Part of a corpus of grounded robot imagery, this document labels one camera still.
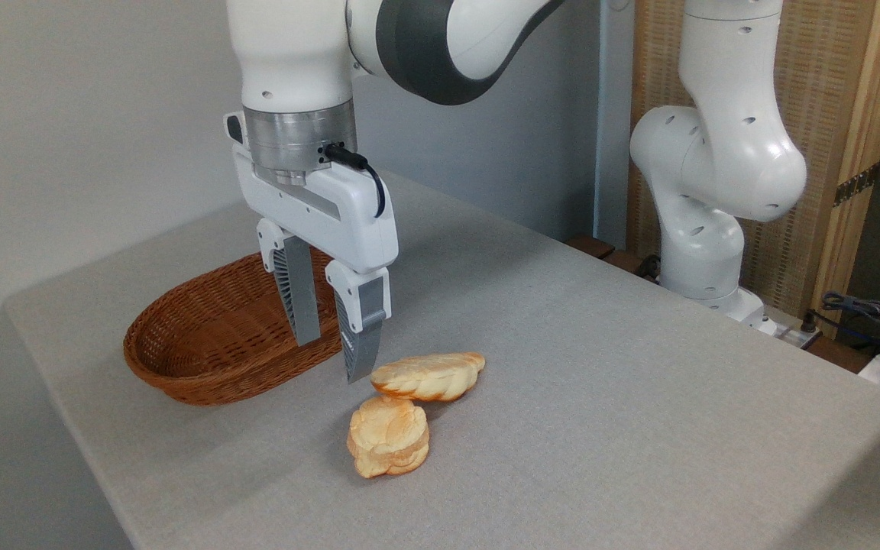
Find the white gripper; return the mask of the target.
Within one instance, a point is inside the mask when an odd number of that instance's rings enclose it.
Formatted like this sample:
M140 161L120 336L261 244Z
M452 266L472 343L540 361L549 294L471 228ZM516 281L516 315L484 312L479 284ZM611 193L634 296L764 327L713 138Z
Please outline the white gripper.
M244 122L242 114L227 115L235 171L249 208L265 217L256 227L260 254L297 344L321 337L311 244L334 258L325 275L335 291L347 382L363 379L376 366L382 323L392 315L385 266L396 260L399 245L389 191L341 163L307 174L301 186L261 179Z

